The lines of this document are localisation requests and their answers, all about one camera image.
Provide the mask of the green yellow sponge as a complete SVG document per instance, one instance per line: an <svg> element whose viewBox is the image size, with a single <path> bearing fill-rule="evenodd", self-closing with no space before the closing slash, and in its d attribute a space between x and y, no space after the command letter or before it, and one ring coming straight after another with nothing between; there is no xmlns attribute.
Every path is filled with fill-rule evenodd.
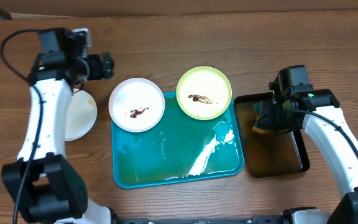
<svg viewBox="0 0 358 224"><path fill-rule="evenodd" d="M274 112L275 105L271 101L260 101L254 103L254 113L256 122L252 130L259 134L267 134L271 132L275 125Z"/></svg>

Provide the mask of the cream white plate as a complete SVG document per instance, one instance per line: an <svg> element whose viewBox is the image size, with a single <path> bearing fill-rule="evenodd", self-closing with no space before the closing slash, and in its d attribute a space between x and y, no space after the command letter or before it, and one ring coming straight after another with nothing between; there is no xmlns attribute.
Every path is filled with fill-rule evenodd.
<svg viewBox="0 0 358 224"><path fill-rule="evenodd" d="M96 122L98 109L94 98L86 91L74 88L66 120L65 141L87 134Z"/></svg>

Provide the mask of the white plate with sauce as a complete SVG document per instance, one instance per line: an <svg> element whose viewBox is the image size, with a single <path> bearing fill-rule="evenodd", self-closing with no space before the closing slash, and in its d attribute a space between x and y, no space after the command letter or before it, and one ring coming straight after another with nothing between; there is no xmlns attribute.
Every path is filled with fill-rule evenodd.
<svg viewBox="0 0 358 224"><path fill-rule="evenodd" d="M165 98L154 82L144 78L130 78L112 91L108 109L118 127L128 132L141 133L152 129L162 119Z"/></svg>

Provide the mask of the light green plate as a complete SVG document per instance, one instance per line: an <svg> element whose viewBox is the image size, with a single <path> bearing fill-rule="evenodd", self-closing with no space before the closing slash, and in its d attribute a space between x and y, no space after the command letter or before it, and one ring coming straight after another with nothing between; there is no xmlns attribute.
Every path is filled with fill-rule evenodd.
<svg viewBox="0 0 358 224"><path fill-rule="evenodd" d="M222 115L232 100L228 78L216 68L195 67L179 79L177 102L188 116L198 120L211 120Z"/></svg>

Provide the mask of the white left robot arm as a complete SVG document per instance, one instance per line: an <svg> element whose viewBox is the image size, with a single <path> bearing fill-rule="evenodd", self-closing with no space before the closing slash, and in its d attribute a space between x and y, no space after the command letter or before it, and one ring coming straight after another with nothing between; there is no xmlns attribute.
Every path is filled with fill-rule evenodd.
<svg viewBox="0 0 358 224"><path fill-rule="evenodd" d="M29 74L32 104L17 160L2 167L2 181L15 206L13 223L116 223L114 212L89 199L84 180L66 159L65 130L73 86L112 77L109 53L67 59L38 54Z"/></svg>

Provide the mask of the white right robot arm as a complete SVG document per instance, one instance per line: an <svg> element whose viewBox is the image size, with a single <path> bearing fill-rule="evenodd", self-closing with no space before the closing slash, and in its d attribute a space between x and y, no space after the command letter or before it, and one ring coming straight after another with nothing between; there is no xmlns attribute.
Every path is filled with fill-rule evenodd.
<svg viewBox="0 0 358 224"><path fill-rule="evenodd" d="M257 133L303 129L323 155L341 196L332 213L293 208L284 211L282 222L358 224L358 141L333 93L276 93L272 100L255 103L254 111L257 121L253 130Z"/></svg>

